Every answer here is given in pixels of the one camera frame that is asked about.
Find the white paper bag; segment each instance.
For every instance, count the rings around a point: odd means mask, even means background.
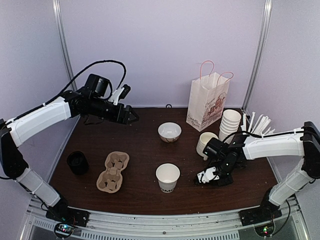
[[[212,61],[204,61],[200,67],[200,78],[193,80],[191,84],[188,112],[186,122],[199,132],[213,124],[222,117],[225,107],[226,97],[229,90],[232,72],[224,72],[221,75],[217,72],[201,76],[204,63],[215,64]],[[222,75],[230,73],[232,76],[226,78]]]

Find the paper bag handle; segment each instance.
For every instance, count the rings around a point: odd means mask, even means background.
[[[232,74],[232,77],[228,78],[228,79],[225,81],[225,83],[228,82],[230,79],[232,79],[232,78],[234,77],[234,73],[231,72],[231,71],[226,71],[226,72],[222,73],[222,74],[219,76],[218,81],[216,81],[216,86],[215,86],[215,87],[218,86],[220,77],[221,77],[223,74]]]
[[[201,67],[200,67],[200,80],[201,80],[201,77],[202,77],[202,66],[203,66],[203,64],[205,64],[205,63],[212,63],[212,70],[211,70],[211,72],[210,72],[210,74],[209,74],[209,77],[210,77],[210,75],[212,74],[212,71],[214,70],[214,68],[215,68],[215,64],[214,64],[214,62],[213,61],[210,61],[210,60],[207,60],[207,61],[204,61],[202,64],[201,64]]]

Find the wooden table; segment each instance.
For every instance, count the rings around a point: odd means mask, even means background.
[[[266,158],[247,161],[246,169],[235,169],[234,183],[218,187],[195,185],[194,177],[207,165],[197,154],[201,132],[186,123],[186,108],[138,108],[140,121],[131,125],[104,122],[99,125],[77,124],[55,169],[50,184],[76,208],[142,215],[175,215],[211,213],[259,205],[265,191],[276,179]],[[158,136],[158,126],[176,122],[182,134],[175,143],[165,143]],[[204,132],[218,135],[220,121]],[[85,175],[76,176],[66,159],[81,151],[89,163]],[[130,156],[122,171],[121,189],[114,193],[99,191],[96,181],[105,168],[105,160],[114,151]],[[181,176],[172,193],[159,189],[156,169],[163,163],[173,163]]]

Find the white cup stack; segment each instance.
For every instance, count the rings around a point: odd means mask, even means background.
[[[238,130],[241,121],[241,114],[235,110],[227,109],[222,114],[222,120],[220,124],[219,140],[223,141],[228,135]],[[230,144],[232,136],[225,142]]]

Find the lavender wall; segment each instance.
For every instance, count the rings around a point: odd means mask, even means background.
[[[248,110],[267,114],[277,131],[313,121],[320,129],[320,2],[274,0],[268,39]],[[276,158],[284,178],[299,158]],[[320,239],[320,183],[297,194],[313,240]]]
[[[132,88],[125,102],[138,107],[187,106],[205,60],[213,60],[218,73],[234,72],[226,105],[242,106],[263,11],[264,1],[254,0],[61,1],[73,71],[96,60],[123,61]],[[122,69],[104,64],[91,72],[116,86]]]
[[[68,78],[52,1],[3,0],[0,5],[0,118],[7,120],[57,94]],[[44,179],[74,122],[58,123],[20,147],[24,159]],[[12,180],[0,180],[0,189],[0,238],[14,240],[30,196]]]

